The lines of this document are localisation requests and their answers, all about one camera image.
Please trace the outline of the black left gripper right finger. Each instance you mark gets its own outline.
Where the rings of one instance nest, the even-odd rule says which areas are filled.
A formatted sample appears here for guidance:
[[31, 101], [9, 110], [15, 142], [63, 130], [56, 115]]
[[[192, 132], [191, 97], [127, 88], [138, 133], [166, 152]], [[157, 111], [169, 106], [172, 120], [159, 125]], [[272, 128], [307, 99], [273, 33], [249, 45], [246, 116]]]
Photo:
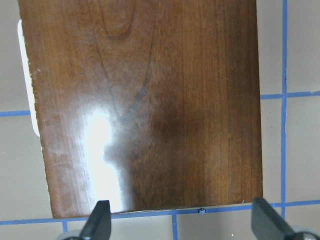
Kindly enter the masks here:
[[251, 229], [257, 240], [299, 240], [295, 232], [264, 198], [252, 200]]

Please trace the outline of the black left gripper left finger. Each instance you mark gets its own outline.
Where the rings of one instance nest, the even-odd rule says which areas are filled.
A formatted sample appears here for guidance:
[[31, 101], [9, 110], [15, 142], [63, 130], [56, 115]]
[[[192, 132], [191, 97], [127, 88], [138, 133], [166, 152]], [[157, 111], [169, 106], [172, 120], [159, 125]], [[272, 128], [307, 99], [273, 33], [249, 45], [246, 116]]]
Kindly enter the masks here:
[[109, 240], [112, 231], [111, 209], [109, 200], [99, 200], [79, 238], [81, 240]]

